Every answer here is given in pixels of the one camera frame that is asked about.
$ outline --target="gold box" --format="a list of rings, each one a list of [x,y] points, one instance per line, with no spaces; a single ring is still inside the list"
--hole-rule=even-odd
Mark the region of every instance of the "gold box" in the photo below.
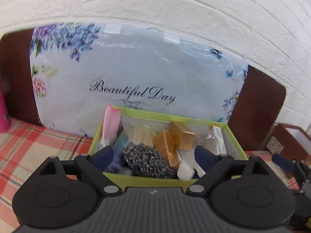
[[[172,168],[178,169],[180,160],[171,133],[167,130],[162,131],[153,138],[153,145]]]
[[[174,137],[175,146],[179,150],[191,150],[195,133],[180,121],[173,121],[169,127],[169,132]]]

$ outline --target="cotton ball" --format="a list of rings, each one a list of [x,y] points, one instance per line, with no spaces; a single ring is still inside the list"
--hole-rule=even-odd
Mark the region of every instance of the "cotton ball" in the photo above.
[[[178,155],[179,155],[180,161],[182,160],[186,161],[189,167],[193,167],[197,171],[197,174],[200,178],[205,174],[203,169],[195,161],[194,149],[191,149],[189,151],[178,150]]]
[[[191,180],[195,171],[193,167],[190,167],[185,160],[180,162],[177,170],[177,176],[182,181]]]
[[[122,169],[119,171],[119,174],[131,176],[133,174],[133,172],[128,167],[122,167]]]

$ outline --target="green box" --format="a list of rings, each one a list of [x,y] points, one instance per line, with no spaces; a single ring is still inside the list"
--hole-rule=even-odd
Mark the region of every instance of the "green box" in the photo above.
[[[194,119],[189,117],[179,117],[155,112],[149,112],[145,110],[136,110],[136,109],[127,109],[124,107],[113,106],[114,109],[120,109],[121,115],[130,116],[134,118],[140,119],[148,119],[154,121],[162,121],[162,122],[171,122],[171,121],[181,121],[186,125],[193,125],[193,126],[218,126],[222,129],[224,134],[224,140],[226,148],[227,146],[232,146],[235,150],[236,156],[239,157],[241,160],[247,160],[247,156],[245,155],[243,149],[239,145],[238,141],[234,137],[232,131],[230,130],[229,126],[226,123],[218,123],[213,121],[206,121],[200,119]],[[99,125],[96,135],[93,139],[92,145],[89,149],[89,154],[94,154],[98,143],[101,139],[103,131],[103,122]],[[115,184],[120,186],[123,190],[127,186],[135,186],[135,187],[182,187],[184,190],[187,189],[191,184],[193,184],[196,180],[190,181],[181,181],[177,179],[156,179],[156,178],[147,178],[147,177],[138,177],[138,176],[125,176],[121,174],[115,173],[106,173],[104,172],[105,176],[111,179]]]

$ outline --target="white brick wall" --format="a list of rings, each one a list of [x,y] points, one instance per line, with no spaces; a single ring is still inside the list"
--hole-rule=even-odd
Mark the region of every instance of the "white brick wall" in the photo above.
[[[212,41],[286,86],[278,121],[311,123],[311,0],[0,0],[0,36],[66,21],[141,22]]]

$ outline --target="pink bottle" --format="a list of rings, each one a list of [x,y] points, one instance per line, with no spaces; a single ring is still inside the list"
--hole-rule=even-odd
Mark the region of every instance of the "pink bottle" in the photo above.
[[[0,132],[6,132],[11,127],[11,119],[4,102],[2,86],[0,85]]]

